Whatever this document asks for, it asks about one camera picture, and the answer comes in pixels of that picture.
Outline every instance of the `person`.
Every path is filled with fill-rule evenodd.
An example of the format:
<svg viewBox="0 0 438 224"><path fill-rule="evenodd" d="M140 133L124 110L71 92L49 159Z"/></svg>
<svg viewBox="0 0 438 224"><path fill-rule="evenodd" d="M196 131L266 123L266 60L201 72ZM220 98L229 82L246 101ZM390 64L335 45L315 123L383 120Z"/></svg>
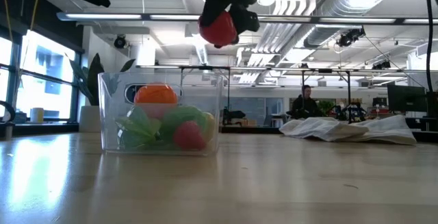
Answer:
<svg viewBox="0 0 438 224"><path fill-rule="evenodd" d="M302 93L304 93L304 97L302 95L299 95L292 104L292 110L286 113L292 116L293 119L306 119L309 117L322 116L322 112L318 108L316 101L310 97L312 93L311 87L308 85L304 85L301 90Z"/></svg>

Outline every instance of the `plastic container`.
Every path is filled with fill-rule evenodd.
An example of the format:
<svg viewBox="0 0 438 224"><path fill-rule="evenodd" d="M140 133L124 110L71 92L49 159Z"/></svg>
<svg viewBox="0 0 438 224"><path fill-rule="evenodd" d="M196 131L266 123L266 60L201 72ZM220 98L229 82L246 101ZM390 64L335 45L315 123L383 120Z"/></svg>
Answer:
<svg viewBox="0 0 438 224"><path fill-rule="evenodd" d="M215 73L101 73L102 148L157 155L215 153L222 81Z"/></svg>

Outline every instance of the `orange ball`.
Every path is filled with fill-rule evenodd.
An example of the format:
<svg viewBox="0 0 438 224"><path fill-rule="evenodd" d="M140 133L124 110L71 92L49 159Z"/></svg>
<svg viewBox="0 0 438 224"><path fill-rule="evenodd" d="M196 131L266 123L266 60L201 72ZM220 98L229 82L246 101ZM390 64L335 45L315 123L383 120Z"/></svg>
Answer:
<svg viewBox="0 0 438 224"><path fill-rule="evenodd" d="M168 84L152 83L141 87L134 97L134 103L177 104L177 94Z"/></svg>

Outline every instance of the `white planter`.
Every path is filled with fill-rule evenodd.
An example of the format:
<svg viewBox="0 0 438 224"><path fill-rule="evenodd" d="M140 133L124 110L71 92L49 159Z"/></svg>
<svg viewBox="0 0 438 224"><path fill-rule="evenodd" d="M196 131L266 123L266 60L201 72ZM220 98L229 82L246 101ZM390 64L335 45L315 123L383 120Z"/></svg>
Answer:
<svg viewBox="0 0 438 224"><path fill-rule="evenodd" d="M81 107L79 132L101 132L101 109L99 106Z"/></svg>

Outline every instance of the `wooden table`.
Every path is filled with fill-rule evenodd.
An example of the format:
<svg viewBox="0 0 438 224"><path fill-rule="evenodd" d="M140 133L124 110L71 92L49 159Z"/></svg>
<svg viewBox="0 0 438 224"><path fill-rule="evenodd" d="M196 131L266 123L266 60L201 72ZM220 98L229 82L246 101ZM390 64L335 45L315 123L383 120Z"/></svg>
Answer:
<svg viewBox="0 0 438 224"><path fill-rule="evenodd" d="M436 223L438 147L220 136L216 157L0 142L0 223Z"/></svg>

